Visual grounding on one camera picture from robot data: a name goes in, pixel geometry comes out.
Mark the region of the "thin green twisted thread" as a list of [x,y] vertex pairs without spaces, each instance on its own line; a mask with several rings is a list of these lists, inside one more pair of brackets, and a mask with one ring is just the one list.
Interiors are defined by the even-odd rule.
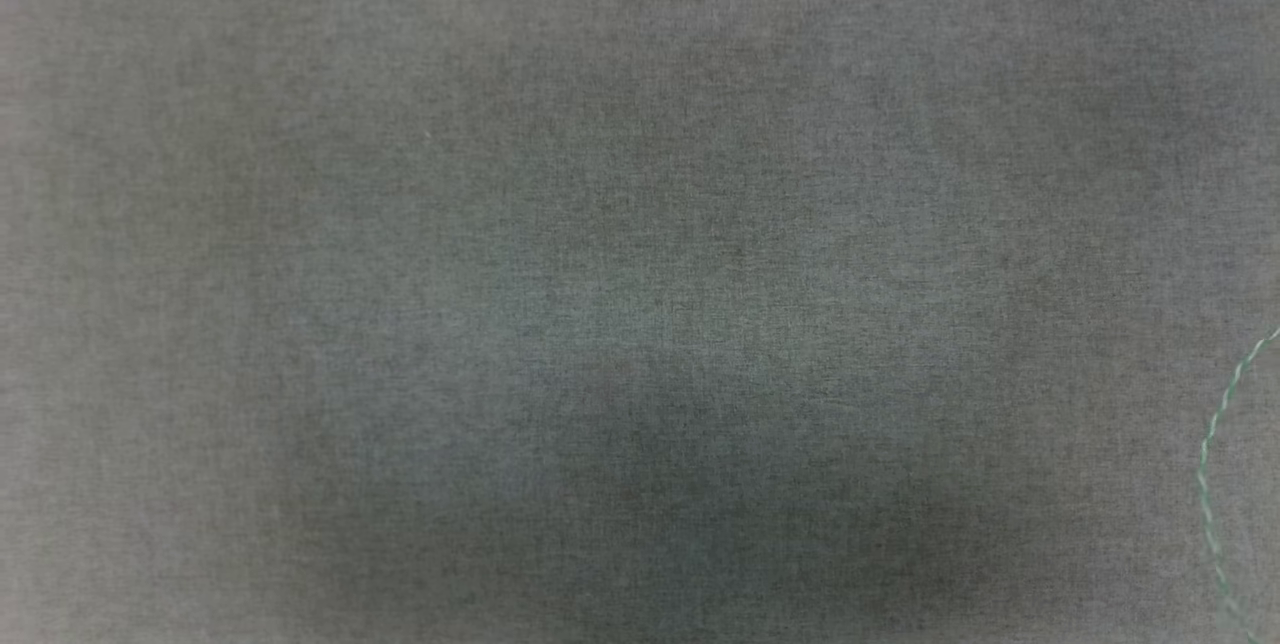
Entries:
[[1215,589],[1215,599],[1224,612],[1231,627],[1242,638],[1243,644],[1263,644],[1262,639],[1251,625],[1248,615],[1236,597],[1234,584],[1228,571],[1226,558],[1220,536],[1219,524],[1213,510],[1213,490],[1211,487],[1211,455],[1213,443],[1219,438],[1219,429],[1226,415],[1231,411],[1233,402],[1240,389],[1242,380],[1254,367],[1254,362],[1267,348],[1280,341],[1280,325],[1267,332],[1256,341],[1252,347],[1231,367],[1225,384],[1220,392],[1217,403],[1207,419],[1203,437],[1196,452],[1196,499],[1199,511],[1201,536],[1210,558],[1210,572]]

